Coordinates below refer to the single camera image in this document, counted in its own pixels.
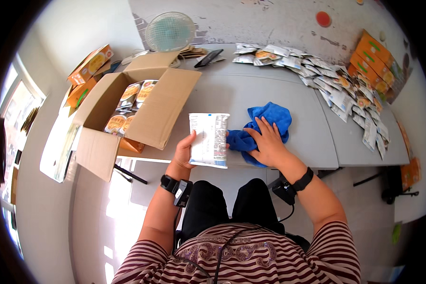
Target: red circle on wall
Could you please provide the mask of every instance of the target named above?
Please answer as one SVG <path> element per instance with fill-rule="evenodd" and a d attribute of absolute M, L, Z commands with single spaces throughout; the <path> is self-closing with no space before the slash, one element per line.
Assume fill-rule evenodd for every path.
<path fill-rule="evenodd" d="M 316 20 L 320 26 L 323 26 L 324 28 L 331 25 L 331 17 L 330 15 L 325 11 L 320 11 L 316 15 Z"/>

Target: leg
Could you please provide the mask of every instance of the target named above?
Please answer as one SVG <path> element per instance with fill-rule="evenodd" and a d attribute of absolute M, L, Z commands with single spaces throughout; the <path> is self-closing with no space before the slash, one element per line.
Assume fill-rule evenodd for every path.
<path fill-rule="evenodd" d="M 222 190 L 205 180 L 194 183 L 183 218 L 182 243 L 210 227 L 228 221 Z"/>
<path fill-rule="evenodd" d="M 284 225 L 276 223 L 278 217 L 273 207 L 270 192 L 261 179 L 252 179 L 239 189 L 239 194 L 233 206 L 232 221 L 253 223 L 265 226 L 278 234 L 283 235 L 285 233 Z"/>

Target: electric fan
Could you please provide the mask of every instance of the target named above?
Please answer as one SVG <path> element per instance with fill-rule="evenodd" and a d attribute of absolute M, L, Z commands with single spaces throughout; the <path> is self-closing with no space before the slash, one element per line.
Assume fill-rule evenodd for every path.
<path fill-rule="evenodd" d="M 182 50 L 194 38 L 193 20 L 179 12 L 167 12 L 156 16 L 147 26 L 145 40 L 154 51 Z"/>

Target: person's right hand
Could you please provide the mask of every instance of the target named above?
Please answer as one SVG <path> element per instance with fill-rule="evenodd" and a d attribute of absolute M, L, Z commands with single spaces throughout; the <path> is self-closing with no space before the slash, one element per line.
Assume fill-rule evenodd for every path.
<path fill-rule="evenodd" d="M 264 165 L 279 168 L 281 162 L 287 161 L 286 157 L 291 156 L 291 154 L 281 140 L 278 127 L 276 123 L 271 126 L 263 116 L 262 120 L 258 117 L 255 117 L 255 120 L 262 134 L 252 128 L 243 129 L 254 138 L 257 147 L 259 147 L 259 151 L 252 150 L 249 154 Z"/>

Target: blue cloth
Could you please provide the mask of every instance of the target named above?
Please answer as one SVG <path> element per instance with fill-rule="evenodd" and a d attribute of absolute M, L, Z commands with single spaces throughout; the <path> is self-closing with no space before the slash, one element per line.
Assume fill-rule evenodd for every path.
<path fill-rule="evenodd" d="M 276 105 L 272 102 L 267 103 L 265 106 L 256 106 L 248 109 L 249 117 L 251 122 L 246 124 L 244 128 L 252 128 L 257 130 L 259 133 L 260 129 L 257 125 L 255 117 L 260 119 L 265 117 L 265 119 L 273 125 L 273 122 L 276 123 L 276 126 L 279 129 L 279 134 L 281 135 L 281 140 L 285 144 L 289 139 L 289 126 L 292 123 L 292 117 L 290 116 L 290 111 L 286 108 L 283 108 L 280 105 Z M 253 164 L 257 167 L 266 168 L 267 166 L 257 162 L 257 160 L 248 154 L 248 151 L 257 149 L 256 141 L 244 130 L 230 130 L 229 136 L 227 137 L 227 143 L 230 144 L 229 149 L 240 151 L 244 160 L 247 163 Z"/>

